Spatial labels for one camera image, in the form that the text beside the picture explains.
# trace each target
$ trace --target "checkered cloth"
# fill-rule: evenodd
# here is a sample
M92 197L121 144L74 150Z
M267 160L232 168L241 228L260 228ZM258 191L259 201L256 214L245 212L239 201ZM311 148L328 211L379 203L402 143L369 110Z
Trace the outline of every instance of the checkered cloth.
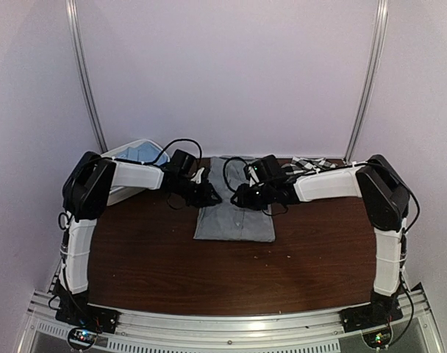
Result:
M336 163L331 163L326 158L299 158L293 157L290 163L284 164L282 170L287 175L305 174L309 171L314 171L316 168L325 171L336 168Z

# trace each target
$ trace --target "aluminum frame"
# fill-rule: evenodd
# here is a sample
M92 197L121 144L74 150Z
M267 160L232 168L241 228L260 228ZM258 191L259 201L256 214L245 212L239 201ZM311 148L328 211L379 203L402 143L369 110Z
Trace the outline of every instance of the aluminum frame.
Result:
M88 75L85 52L83 50L82 36L79 30L78 13L76 11L76 0L65 0L67 8L68 24L70 26L71 38L73 41L76 66L78 68L79 80L82 86L83 97L93 128L93 134L101 153L107 152L106 139L101 128L98 111L94 102L93 91L91 89L90 77Z
M429 353L443 353L434 318L422 290L411 293L415 317ZM51 294L36 291L24 316L16 345L17 352L30 352L36 332L58 338L66 337L67 324L55 321L55 311L49 309ZM410 303L399 297L406 322L410 318ZM58 299L52 306L58 305ZM343 308L316 310L305 313L253 316L192 316L166 315L118 309L120 315L114 335L101 334L97 346L109 352L130 352L131 347L148 347L157 352L290 352L296 347L335 344L341 338L359 335L344 333L339 312Z
M351 138L345 153L345 161L350 162L354 149L364 123L365 115L368 111L369 101L373 90L373 83L379 67L382 49L384 48L385 33L387 31L388 0L379 0L377 6L376 23L374 26L371 55L369 57L368 70L365 75L364 87L362 88L359 107L357 108L356 121L354 122Z

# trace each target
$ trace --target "white backdrop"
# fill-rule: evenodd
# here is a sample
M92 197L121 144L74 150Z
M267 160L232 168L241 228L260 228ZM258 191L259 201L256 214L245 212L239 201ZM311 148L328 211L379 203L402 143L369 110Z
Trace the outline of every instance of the white backdrop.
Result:
M108 147L342 156L377 1L79 1Z

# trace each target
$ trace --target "metal rail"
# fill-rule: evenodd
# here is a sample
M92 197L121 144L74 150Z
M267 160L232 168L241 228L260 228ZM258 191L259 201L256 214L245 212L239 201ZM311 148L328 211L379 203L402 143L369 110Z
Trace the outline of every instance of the metal rail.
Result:
M71 37L74 44L74 54L76 66L78 68L79 80L82 86L83 96L85 98L86 108L90 116L91 126L96 142L101 153L107 151L106 139L99 121L98 111L91 90L90 77L86 68L85 53L83 51L82 37L79 31L78 14L76 12L76 0L66 0L68 24L70 25Z
M68 325L55 321L55 311L49 309L51 294L35 292L28 314L57 326ZM429 303L422 290L412 292L415 315L430 313ZM410 317L410 303L405 295L399 297L404 313L401 321ZM58 299L52 303L58 305ZM107 344L117 340L130 340L148 346L181 349L188 352L213 349L241 351L270 349L315 344L333 339L358 335L359 332L344 333L339 312L342 307L316 310L305 313L255 316L192 316L145 313L132 310L119 311L116 333L102 334Z
M373 81L376 76L377 68L379 67L380 57L384 47L387 17L388 0L379 0L379 4L377 6L376 23L373 32L371 56L369 58L368 70L365 75L364 87L362 89L359 107L357 108L356 121L354 122L351 138L344 157L346 162L351 161L351 158L353 157L354 148L359 140L362 123L364 122L364 118L368 110L373 89Z

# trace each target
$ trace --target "white basket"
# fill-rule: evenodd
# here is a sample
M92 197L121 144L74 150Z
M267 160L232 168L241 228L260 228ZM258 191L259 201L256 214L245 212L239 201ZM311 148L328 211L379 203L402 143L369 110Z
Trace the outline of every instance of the white basket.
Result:
M159 150L163 149L158 143L155 143L152 140L147 140L146 138L144 138L142 140L136 140L136 141L128 143L126 145L122 145L116 149L111 149L110 151L103 153L101 156L102 157L114 157L115 155L121 153L122 151L125 151L129 147L134 149L135 147L140 146L142 143L151 143L151 144L155 145ZM169 162L170 156L166 152L164 152L163 155L166 157L166 161ZM128 199L129 197L134 196L135 194L137 194L141 191L144 191L144 190L145 189L143 189L143 188L126 188L124 186L118 186L116 188L112 188L111 191L109 192L107 206L117 204L118 202Z

